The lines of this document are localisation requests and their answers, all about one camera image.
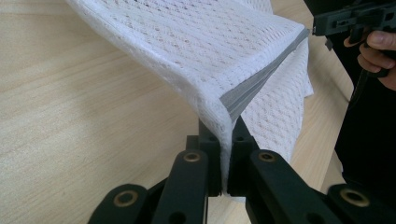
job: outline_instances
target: finger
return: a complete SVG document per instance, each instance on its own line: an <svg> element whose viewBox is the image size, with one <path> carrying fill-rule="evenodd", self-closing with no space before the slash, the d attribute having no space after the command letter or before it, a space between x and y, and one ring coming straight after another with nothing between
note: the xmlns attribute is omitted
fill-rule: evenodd
<svg viewBox="0 0 396 224"><path fill-rule="evenodd" d="M358 43L355 43L355 44L349 44L349 39L350 39L350 36L347 39L344 40L344 46L347 47L347 48L356 46L356 45L358 45L360 43L360 42L358 42Z"/></svg>
<svg viewBox="0 0 396 224"><path fill-rule="evenodd" d="M374 49L396 50L396 34L373 31L367 37L367 44Z"/></svg>
<svg viewBox="0 0 396 224"><path fill-rule="evenodd" d="M380 66L370 63L369 61L364 59L364 57L362 55L358 56L358 62L362 68L364 68L366 71L369 71L371 73L377 73L377 72L381 71Z"/></svg>
<svg viewBox="0 0 396 224"><path fill-rule="evenodd" d="M385 87L396 91L396 68L390 69L386 77L378 79Z"/></svg>
<svg viewBox="0 0 396 224"><path fill-rule="evenodd" d="M379 67L383 67L386 69L393 68L395 66L395 61L390 57L386 56L384 53L377 49L366 48L364 44L362 44L359 48L361 51L362 57Z"/></svg>

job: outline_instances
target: fabric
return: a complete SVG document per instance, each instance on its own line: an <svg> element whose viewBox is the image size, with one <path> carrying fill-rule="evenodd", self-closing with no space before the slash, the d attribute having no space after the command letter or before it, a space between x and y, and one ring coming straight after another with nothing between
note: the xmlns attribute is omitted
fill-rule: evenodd
<svg viewBox="0 0 396 224"><path fill-rule="evenodd" d="M220 141L224 188L234 122L246 108L259 145L290 159L303 99L312 91L308 32L273 15L269 0L66 1L98 34L189 102ZM267 81L269 88L263 88ZM264 121L256 127L257 119Z"/></svg>

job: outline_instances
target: wooden table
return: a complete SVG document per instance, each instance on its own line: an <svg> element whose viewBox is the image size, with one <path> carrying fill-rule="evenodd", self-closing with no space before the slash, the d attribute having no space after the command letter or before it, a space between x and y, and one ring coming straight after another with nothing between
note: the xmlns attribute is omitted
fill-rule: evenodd
<svg viewBox="0 0 396 224"><path fill-rule="evenodd" d="M311 26L302 0L274 9ZM324 38L311 36L310 48L315 95L291 164L320 189L351 83ZM0 67L0 223L86 223L116 186L164 179L198 132L181 97L63 0L0 2ZM224 197L209 200L208 218L249 223Z"/></svg>

